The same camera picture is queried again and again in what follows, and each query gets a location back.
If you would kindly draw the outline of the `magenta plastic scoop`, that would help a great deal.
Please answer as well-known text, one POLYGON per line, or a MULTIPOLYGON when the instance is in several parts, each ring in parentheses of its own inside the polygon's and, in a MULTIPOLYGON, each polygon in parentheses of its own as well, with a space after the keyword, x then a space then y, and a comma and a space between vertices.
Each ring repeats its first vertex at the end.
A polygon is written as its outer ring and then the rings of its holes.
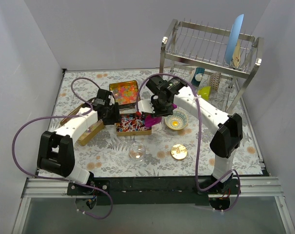
POLYGON ((152 126, 154 126, 154 125, 160 123, 161 120, 162 120, 162 118, 163 118, 163 117, 152 117, 151 114, 148 114, 148 115, 145 117, 145 123, 144 123, 144 124, 145 124, 145 127, 150 128, 150 127, 152 127, 152 126))

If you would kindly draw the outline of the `gold tin with lollipops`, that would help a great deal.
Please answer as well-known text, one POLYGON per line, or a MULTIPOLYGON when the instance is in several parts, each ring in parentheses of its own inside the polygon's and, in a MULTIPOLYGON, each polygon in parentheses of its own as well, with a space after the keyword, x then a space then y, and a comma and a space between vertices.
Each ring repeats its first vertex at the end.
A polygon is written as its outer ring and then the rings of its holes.
POLYGON ((116 124, 118 137, 146 136, 152 134, 152 128, 145 126, 145 114, 121 114, 120 122, 116 124))

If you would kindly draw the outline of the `clear glass jar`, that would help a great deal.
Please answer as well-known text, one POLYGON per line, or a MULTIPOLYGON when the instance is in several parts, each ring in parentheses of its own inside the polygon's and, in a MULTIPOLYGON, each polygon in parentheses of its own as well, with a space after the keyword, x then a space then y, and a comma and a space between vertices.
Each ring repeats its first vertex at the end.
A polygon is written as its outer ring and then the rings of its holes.
POLYGON ((143 161, 146 148, 142 143, 135 142, 129 148, 129 157, 135 161, 143 161))

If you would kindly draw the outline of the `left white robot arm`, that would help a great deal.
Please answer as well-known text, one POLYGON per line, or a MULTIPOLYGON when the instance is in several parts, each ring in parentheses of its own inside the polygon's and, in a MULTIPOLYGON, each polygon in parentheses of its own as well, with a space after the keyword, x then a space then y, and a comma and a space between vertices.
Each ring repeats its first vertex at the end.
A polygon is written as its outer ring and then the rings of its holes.
POLYGON ((111 91, 99 89, 97 96, 83 104, 77 115, 55 131, 41 135, 37 166, 77 182, 78 189, 84 195, 90 195, 95 183, 90 180, 91 173, 75 163, 74 144, 94 124, 120 122, 119 104, 111 91))

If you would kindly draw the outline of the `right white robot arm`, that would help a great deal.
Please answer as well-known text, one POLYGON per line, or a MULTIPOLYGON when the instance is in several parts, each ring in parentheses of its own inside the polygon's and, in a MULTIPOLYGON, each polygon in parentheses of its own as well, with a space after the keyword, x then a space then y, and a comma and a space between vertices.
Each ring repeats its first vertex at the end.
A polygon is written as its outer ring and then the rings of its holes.
POLYGON ((166 117, 173 114, 173 107, 177 105, 196 117, 199 127, 205 125, 213 134, 210 148, 215 154, 215 165, 211 184, 206 188, 201 188, 198 182, 195 185, 200 192, 211 188, 218 194, 226 192, 236 172, 232 165, 243 137, 241 116, 237 113, 230 115, 214 107, 197 95, 190 82, 174 75, 169 75, 170 80, 164 80, 163 76, 163 73, 154 74, 142 83, 153 96, 150 101, 138 100, 137 110, 150 113, 152 117, 166 117))

